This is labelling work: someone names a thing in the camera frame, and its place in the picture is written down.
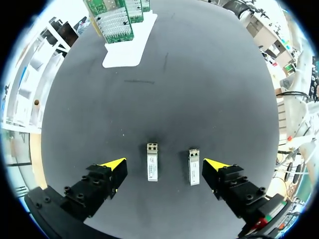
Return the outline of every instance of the circuit board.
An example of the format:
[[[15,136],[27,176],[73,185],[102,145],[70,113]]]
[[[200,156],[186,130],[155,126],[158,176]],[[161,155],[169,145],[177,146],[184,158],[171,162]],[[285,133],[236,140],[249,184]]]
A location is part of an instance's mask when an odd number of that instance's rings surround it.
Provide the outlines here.
[[[85,0],[107,43],[134,38],[125,0]]]
[[[142,8],[143,8],[143,12],[150,11],[151,10],[150,0],[142,0]]]
[[[125,0],[125,4],[131,23],[144,20],[141,0]]]

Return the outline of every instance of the black table surface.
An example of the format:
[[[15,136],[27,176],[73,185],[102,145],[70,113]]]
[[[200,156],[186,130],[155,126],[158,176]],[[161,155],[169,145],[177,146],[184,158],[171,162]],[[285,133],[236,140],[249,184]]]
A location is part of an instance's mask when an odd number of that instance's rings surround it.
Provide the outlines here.
[[[128,176],[86,224],[120,238],[235,238],[244,225],[200,177],[187,150],[238,164],[268,187],[279,140],[270,74],[249,32],[221,7],[153,0],[158,18],[137,67],[104,69],[89,27],[53,82],[42,128],[47,183],[57,192],[93,163],[127,158]],[[159,181],[147,181],[146,143],[159,143]]]

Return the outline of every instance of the black marking line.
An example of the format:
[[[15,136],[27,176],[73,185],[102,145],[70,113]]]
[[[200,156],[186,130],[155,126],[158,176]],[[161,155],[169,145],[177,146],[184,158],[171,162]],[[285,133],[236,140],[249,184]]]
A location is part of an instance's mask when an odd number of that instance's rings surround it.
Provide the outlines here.
[[[140,80],[125,80],[125,82],[130,82],[130,83],[149,83],[149,84],[154,84],[154,81],[140,81]]]
[[[167,58],[168,58],[168,53],[165,56],[165,61],[164,61],[164,66],[163,66],[163,71],[166,71],[166,64],[167,64]]]

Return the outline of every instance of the transceiver label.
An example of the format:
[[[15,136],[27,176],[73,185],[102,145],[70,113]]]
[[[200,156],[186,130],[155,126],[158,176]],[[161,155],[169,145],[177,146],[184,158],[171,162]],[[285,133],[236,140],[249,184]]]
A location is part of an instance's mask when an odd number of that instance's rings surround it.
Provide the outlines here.
[[[148,180],[158,180],[158,159],[157,155],[148,155]]]
[[[189,162],[189,181],[191,185],[199,184],[199,162]]]

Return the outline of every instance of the metal transceiver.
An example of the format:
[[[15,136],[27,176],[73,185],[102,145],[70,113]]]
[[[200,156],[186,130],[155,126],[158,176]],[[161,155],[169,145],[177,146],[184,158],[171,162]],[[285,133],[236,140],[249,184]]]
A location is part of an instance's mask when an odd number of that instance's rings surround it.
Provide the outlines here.
[[[158,144],[147,144],[147,156],[148,156],[148,181],[158,181]]]
[[[189,182],[193,186],[199,184],[199,149],[190,149],[188,159]]]

